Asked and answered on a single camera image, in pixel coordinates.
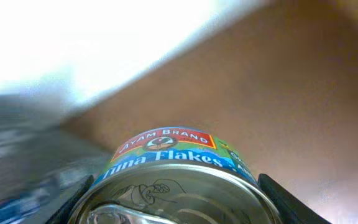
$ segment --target metal lid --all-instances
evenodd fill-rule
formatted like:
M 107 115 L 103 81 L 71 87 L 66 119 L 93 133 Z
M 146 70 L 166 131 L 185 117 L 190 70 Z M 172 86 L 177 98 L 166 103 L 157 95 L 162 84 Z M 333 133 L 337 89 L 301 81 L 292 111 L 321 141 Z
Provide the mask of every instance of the metal lid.
M 118 204 L 176 223 L 281 223 L 273 203 L 235 173 L 190 161 L 158 161 L 114 174 L 76 204 L 69 223 Z

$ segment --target brand logo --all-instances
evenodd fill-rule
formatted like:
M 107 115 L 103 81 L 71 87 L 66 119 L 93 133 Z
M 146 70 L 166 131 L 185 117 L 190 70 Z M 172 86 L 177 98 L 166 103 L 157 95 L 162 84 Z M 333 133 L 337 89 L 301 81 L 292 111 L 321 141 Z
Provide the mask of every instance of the brand logo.
M 150 140 L 144 145 L 143 148 L 146 151 L 161 151 L 176 145 L 177 142 L 178 141 L 175 138 L 171 138 L 169 136 L 162 136 Z

